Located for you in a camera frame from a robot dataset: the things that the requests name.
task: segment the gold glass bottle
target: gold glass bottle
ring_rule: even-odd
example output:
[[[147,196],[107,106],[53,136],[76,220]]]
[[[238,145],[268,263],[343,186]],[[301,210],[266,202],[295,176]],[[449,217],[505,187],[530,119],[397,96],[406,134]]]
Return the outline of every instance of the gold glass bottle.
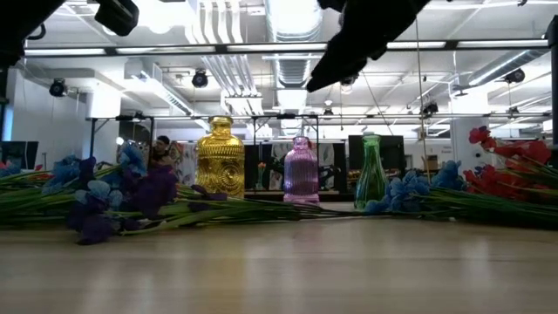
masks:
[[[226,116],[209,119],[211,134],[198,140],[196,184],[209,193],[244,196],[244,145],[231,134],[233,120]]]

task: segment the person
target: person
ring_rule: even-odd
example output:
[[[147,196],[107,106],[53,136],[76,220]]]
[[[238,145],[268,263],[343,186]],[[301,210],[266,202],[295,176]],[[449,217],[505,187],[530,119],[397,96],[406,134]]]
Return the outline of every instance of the person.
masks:
[[[151,154],[151,164],[150,167],[163,167],[172,166],[173,160],[168,153],[168,146],[171,140],[165,136],[161,135],[155,141],[155,146],[153,147],[153,152]]]

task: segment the black frame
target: black frame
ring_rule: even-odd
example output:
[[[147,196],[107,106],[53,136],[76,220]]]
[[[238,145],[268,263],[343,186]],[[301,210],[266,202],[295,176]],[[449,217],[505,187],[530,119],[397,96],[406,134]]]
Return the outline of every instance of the black frame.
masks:
[[[558,117],[554,113],[558,112],[558,15],[552,19],[548,25],[546,37],[551,51],[551,71],[552,71],[552,157],[550,164],[558,168]]]

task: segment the green glass vase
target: green glass vase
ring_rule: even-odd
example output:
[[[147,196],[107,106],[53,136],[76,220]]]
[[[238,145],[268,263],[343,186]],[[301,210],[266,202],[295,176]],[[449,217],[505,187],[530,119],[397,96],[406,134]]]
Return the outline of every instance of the green glass vase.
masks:
[[[363,169],[355,191],[355,208],[364,209],[368,201],[384,197],[387,178],[380,159],[380,136],[365,135]]]

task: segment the fluorescent light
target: fluorescent light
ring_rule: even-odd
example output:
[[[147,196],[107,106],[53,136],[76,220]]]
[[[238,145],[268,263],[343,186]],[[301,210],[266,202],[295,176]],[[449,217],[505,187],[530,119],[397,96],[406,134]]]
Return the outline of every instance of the fluorescent light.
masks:
[[[253,51],[325,51],[325,43],[304,43],[304,44],[232,44],[228,47],[230,52],[253,52]]]
[[[79,48],[79,49],[25,49],[26,57],[48,57],[48,56],[102,56],[106,52],[102,48]]]
[[[457,44],[458,48],[503,48],[503,47],[541,47],[548,48],[548,41],[544,39],[523,40],[463,40]]]
[[[182,47],[130,47],[116,48],[116,52],[122,55],[133,54],[167,54],[167,53],[212,53],[215,52],[214,46],[182,46]]]
[[[322,58],[322,55],[275,55],[275,56],[262,56],[264,61],[276,61],[276,60],[318,60]]]
[[[446,42],[418,42],[418,47],[425,48],[442,48],[446,45]],[[417,49],[417,42],[392,42],[387,43],[388,49]]]

